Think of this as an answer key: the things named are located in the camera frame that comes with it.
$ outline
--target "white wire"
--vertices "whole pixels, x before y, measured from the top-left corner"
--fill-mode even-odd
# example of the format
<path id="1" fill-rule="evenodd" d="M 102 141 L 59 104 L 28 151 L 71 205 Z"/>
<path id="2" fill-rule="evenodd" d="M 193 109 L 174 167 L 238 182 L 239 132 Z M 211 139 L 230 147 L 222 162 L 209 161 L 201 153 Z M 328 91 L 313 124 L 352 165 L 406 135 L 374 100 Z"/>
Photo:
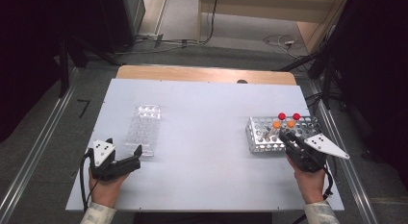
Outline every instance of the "white wire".
<path id="1" fill-rule="evenodd" d="M 288 55 L 290 55 L 291 57 L 296 58 L 296 59 L 300 59 L 298 56 L 295 56 L 295 55 L 293 55 L 292 53 L 290 53 L 290 52 L 288 51 L 289 48 L 285 49 L 285 48 L 282 46 L 282 44 L 280 43 L 280 39 L 281 39 L 282 37 L 292 37 L 292 38 L 294 38 L 293 40 L 290 40 L 290 41 L 293 41 L 293 43 L 295 43 L 295 42 L 297 41 L 297 37 L 294 36 L 294 35 L 281 35 L 281 36 L 279 36 L 279 38 L 278 38 L 278 45 L 279 45 L 279 47 L 280 47 L 284 52 L 286 52 L 286 53 L 287 53 Z"/>

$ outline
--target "floor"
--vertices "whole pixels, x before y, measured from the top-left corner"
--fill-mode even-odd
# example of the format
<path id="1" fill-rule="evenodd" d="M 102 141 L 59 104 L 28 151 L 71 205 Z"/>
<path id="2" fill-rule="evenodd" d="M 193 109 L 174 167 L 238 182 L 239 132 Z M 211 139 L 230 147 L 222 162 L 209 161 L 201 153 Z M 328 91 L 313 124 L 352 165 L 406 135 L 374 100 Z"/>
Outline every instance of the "floor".
<path id="1" fill-rule="evenodd" d="M 157 34 L 163 34 L 165 39 L 195 38 L 196 24 L 192 22 L 194 15 L 184 12 L 187 16 L 191 16 L 191 20 L 188 20 L 174 14 L 177 13 L 177 9 L 193 10 L 193 5 L 184 4 L 186 7 L 180 8 L 177 5 L 181 4 L 180 1 L 168 0 L 165 7 L 163 21 L 157 31 Z M 207 24 L 206 21 L 207 15 L 203 14 L 203 23 Z M 236 33 L 236 23 L 240 23 L 239 33 Z M 226 24 L 226 26 L 221 29 L 219 24 Z M 290 52 L 288 54 L 277 44 L 276 39 L 271 41 L 275 45 L 265 43 L 264 38 L 268 36 L 291 35 L 297 37 L 297 47 L 304 45 L 297 29 L 288 21 L 259 20 L 258 27 L 250 18 L 230 17 L 229 19 L 227 16 L 216 15 L 215 26 L 211 42 L 205 46 L 181 49 L 180 44 L 163 42 L 160 47 L 154 48 L 156 42 L 145 41 L 138 43 L 125 54 L 116 54 L 114 58 L 128 64 L 272 70 L 293 62 L 296 58 L 290 54 L 296 57 L 307 55 L 302 48 L 294 47 L 287 50 Z M 202 28 L 202 35 L 205 38 L 208 27 L 203 25 Z M 145 32 L 156 36 L 154 30 L 156 27 L 151 26 Z M 106 89 L 117 72 L 117 66 L 111 66 L 94 56 L 89 58 L 91 61 L 86 69 L 71 68 L 72 88 L 66 101 L 58 98 L 59 83 L 56 83 L 22 120 L 13 135 L 0 143 L 0 175 L 2 175 L 0 194 L 2 198 L 6 198 L 7 192 L 17 191 L 16 199 L 11 206 L 5 207 L 2 203 L 0 223 L 6 223 L 3 222 L 4 220 L 9 220 L 7 223 L 79 223 L 81 220 L 82 213 L 66 212 L 65 205 Z M 320 85 L 319 80 L 310 81 L 306 77 L 305 71 L 309 67 L 309 64 L 305 64 L 291 71 L 305 97 L 316 93 L 315 85 Z M 89 100 L 90 103 L 81 116 L 84 100 Z M 406 216 L 408 192 L 399 180 L 397 172 L 385 162 L 361 157 L 367 148 L 358 137 L 352 119 L 339 102 L 332 100 L 330 103 L 332 109 L 329 112 L 317 110 L 317 116 L 325 117 L 328 113 L 336 121 L 336 128 L 351 156 L 364 192 L 370 199 L 375 218 L 371 220 L 362 218 L 350 181 L 344 174 L 344 165 L 339 162 L 337 162 L 339 167 L 337 178 L 340 183 L 337 187 L 342 195 L 345 211 L 337 212 L 336 215 L 342 223 L 408 222 Z M 54 111 L 57 104 L 64 107 L 60 113 Z M 53 121 L 48 120 L 50 114 L 55 114 L 54 118 L 58 123 L 50 125 Z M 38 150 L 37 156 L 30 154 L 33 149 Z M 31 160 L 28 157 L 33 156 L 36 161 L 25 166 L 24 163 Z M 17 185 L 21 190 L 10 190 L 11 183 L 24 174 L 29 180 Z M 292 223 L 301 214 L 301 211 L 273 213 L 271 222 Z M 144 223 L 159 223 L 157 220 L 148 222 L 153 218 L 157 218 L 157 215 L 147 216 Z M 132 223 L 134 219 L 134 214 L 131 212 L 118 212 L 114 223 Z"/>

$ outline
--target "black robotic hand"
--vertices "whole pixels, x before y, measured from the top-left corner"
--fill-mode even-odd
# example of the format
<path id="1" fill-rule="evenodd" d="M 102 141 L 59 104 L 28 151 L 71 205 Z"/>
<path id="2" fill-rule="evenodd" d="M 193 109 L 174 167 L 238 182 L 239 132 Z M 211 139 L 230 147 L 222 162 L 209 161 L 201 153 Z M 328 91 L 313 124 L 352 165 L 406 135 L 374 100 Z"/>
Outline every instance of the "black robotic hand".
<path id="1" fill-rule="evenodd" d="M 107 143 L 113 144 L 111 138 L 106 140 Z M 94 148 L 104 148 L 103 146 L 95 146 Z M 114 180 L 120 176 L 131 173 L 140 168 L 140 160 L 142 150 L 141 145 L 136 149 L 134 156 L 121 160 L 115 160 L 115 150 L 113 150 L 109 157 L 106 158 L 102 163 L 95 161 L 95 150 L 90 150 L 90 171 L 92 172 L 92 177 L 101 181 Z"/>
<path id="2" fill-rule="evenodd" d="M 324 168 L 327 154 L 321 153 L 292 132 L 280 132 L 279 138 L 286 145 L 286 154 L 302 171 L 315 173 Z"/>

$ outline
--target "table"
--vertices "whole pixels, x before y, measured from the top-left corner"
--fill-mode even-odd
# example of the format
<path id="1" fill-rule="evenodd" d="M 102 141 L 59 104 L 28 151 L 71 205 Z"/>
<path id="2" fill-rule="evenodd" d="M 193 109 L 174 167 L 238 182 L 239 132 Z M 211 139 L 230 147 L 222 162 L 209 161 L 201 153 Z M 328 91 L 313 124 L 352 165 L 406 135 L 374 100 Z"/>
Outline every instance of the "table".
<path id="1" fill-rule="evenodd" d="M 128 153 L 120 146 L 126 131 L 120 127 L 129 125 L 134 106 L 160 104 L 163 116 L 155 156 L 142 159 L 141 169 L 125 181 L 116 204 L 118 210 L 272 212 L 302 209 L 293 170 L 284 154 L 251 155 L 244 133 L 250 115 L 281 111 L 290 114 L 299 110 L 309 115 L 291 73 L 122 66 L 116 77 L 109 86 L 89 144 L 96 138 L 112 137 L 117 146 L 116 158 L 124 158 Z M 241 79 L 249 84 L 233 84 Z M 267 81 L 280 85 L 267 85 Z M 265 102 L 265 97 L 260 96 L 265 93 L 274 100 Z M 335 185 L 333 192 L 329 199 L 333 210 L 343 210 Z M 78 178 L 66 209 L 82 209 Z"/>
<path id="2" fill-rule="evenodd" d="M 197 40 L 200 40 L 201 13 L 213 11 L 215 0 L 198 1 Z M 220 14 L 297 21 L 305 45 L 312 53 L 337 23 L 346 0 L 217 0 Z"/>

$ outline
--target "wrist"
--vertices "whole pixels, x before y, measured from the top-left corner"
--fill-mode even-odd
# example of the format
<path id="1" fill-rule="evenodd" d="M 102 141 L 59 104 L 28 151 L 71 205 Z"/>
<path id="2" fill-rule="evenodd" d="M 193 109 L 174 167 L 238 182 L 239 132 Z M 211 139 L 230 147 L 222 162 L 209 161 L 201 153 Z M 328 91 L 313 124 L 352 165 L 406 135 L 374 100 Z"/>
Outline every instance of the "wrist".
<path id="1" fill-rule="evenodd" d="M 312 203 L 324 201 L 322 194 L 307 194 L 307 195 L 303 195 L 302 197 L 306 204 L 312 204 Z"/>

